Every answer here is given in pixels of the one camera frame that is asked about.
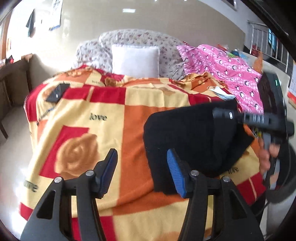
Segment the human hand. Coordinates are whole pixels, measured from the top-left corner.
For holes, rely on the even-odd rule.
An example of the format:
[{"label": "human hand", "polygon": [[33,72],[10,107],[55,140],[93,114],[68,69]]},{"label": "human hand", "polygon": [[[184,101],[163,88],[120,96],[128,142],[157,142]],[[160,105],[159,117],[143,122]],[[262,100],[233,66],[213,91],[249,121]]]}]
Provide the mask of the human hand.
[{"label": "human hand", "polygon": [[264,141],[262,138],[258,140],[260,150],[259,150],[259,172],[264,175],[266,171],[270,169],[269,156],[277,157],[279,154],[280,145],[270,144],[269,150],[264,149]]}]

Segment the floral headboard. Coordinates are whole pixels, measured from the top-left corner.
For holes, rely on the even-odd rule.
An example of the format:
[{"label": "floral headboard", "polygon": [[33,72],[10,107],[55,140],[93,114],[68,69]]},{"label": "floral headboard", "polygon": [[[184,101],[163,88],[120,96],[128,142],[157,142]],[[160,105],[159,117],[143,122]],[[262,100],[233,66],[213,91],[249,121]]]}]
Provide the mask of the floral headboard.
[{"label": "floral headboard", "polygon": [[177,50],[177,45],[183,45],[180,40],[169,35],[140,29],[122,29],[101,34],[98,39],[80,44],[76,51],[74,67],[82,64],[112,72],[113,44],[131,44],[142,46],[158,46],[160,48],[160,77],[182,79],[185,76],[183,60]]}]

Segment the bolt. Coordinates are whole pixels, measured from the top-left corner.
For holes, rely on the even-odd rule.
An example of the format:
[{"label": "bolt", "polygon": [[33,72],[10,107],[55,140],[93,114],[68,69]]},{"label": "bolt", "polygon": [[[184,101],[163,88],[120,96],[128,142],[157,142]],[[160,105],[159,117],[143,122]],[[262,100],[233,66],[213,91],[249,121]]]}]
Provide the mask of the bolt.
[{"label": "bolt", "polygon": [[87,175],[88,177],[92,176],[94,174],[93,170],[88,170],[85,175]]},{"label": "bolt", "polygon": [[222,179],[223,179],[223,181],[226,182],[226,183],[228,183],[228,182],[231,181],[230,177],[228,177],[228,176],[224,176],[224,177],[222,177]]},{"label": "bolt", "polygon": [[192,171],[190,172],[190,174],[191,174],[192,176],[198,176],[198,175],[199,175],[199,172],[198,172],[197,170],[192,170]]},{"label": "bolt", "polygon": [[60,183],[60,182],[61,182],[61,180],[62,180],[62,178],[61,178],[61,177],[56,177],[56,178],[54,179],[54,182],[55,182],[55,183]]}]

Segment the wooden table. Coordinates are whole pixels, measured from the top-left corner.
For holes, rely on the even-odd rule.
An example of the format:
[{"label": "wooden table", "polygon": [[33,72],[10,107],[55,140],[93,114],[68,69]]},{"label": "wooden table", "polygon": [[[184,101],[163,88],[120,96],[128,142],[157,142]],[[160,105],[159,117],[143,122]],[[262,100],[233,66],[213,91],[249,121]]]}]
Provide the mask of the wooden table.
[{"label": "wooden table", "polygon": [[[25,71],[26,77],[27,77],[28,89],[29,89],[29,92],[31,92],[32,91],[32,82],[31,82],[31,77],[30,77],[30,65],[29,65],[29,59],[31,57],[32,57],[32,55],[26,55],[26,56],[24,56],[24,58],[22,58],[19,61],[14,62],[13,64],[8,64],[8,65],[2,66],[0,68],[0,82],[4,81],[6,76],[12,74],[13,72],[15,72],[17,70]],[[12,101],[11,94],[9,93],[9,91],[7,91],[7,96],[8,96],[9,102],[12,106],[13,101]],[[0,120],[0,130],[1,130],[2,134],[4,135],[4,137],[7,139],[8,135],[1,123],[1,120]]]}]

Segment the pink blanket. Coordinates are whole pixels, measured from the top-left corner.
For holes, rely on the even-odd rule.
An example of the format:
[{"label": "pink blanket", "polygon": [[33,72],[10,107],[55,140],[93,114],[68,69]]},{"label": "pink blanket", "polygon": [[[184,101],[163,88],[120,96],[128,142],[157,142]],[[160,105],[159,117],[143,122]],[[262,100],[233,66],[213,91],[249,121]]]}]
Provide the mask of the pink blanket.
[{"label": "pink blanket", "polygon": [[241,58],[229,58],[227,54],[209,45],[194,48],[177,46],[184,61],[186,74],[210,72],[225,82],[230,93],[236,96],[241,108],[252,113],[263,113],[257,83],[261,74],[254,71]]}]

